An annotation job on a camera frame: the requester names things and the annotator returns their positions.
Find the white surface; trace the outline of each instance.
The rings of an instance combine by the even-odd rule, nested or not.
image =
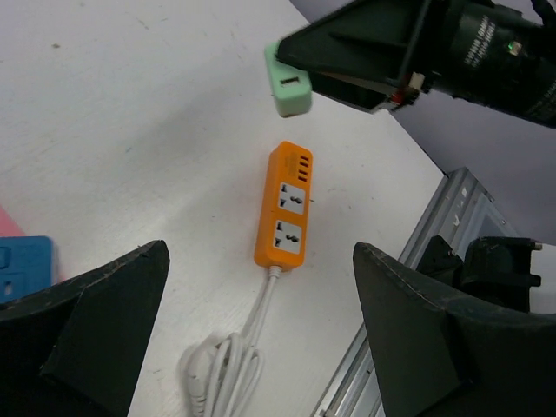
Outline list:
[[[531,274],[540,275],[540,287],[529,290],[532,313],[556,313],[556,246],[543,245],[531,253]]]
[[[169,245],[131,416],[186,415],[182,351],[240,330],[265,275],[268,153],[285,139],[313,152],[308,258],[276,285],[245,414],[309,415],[361,324],[353,245],[397,256],[440,171],[388,114],[316,97],[307,116],[276,115],[262,51],[304,23],[287,0],[0,7],[1,204],[56,241],[67,276]]]

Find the gray wall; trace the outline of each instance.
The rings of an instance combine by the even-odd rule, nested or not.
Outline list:
[[[345,0],[292,0],[309,20]],[[501,3],[539,21],[527,0]],[[467,166],[523,235],[556,243],[556,130],[432,92],[395,114],[446,172]]]

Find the blue power strip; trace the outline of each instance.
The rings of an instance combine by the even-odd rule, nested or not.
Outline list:
[[[0,237],[0,303],[58,282],[54,242],[47,236]]]

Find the power switch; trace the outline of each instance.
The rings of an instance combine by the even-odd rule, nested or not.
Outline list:
[[[10,265],[10,248],[0,248],[0,269]]]

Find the orange power strip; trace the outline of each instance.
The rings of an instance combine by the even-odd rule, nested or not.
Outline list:
[[[255,262],[282,270],[299,267],[305,259],[313,155],[282,142],[268,159]]]

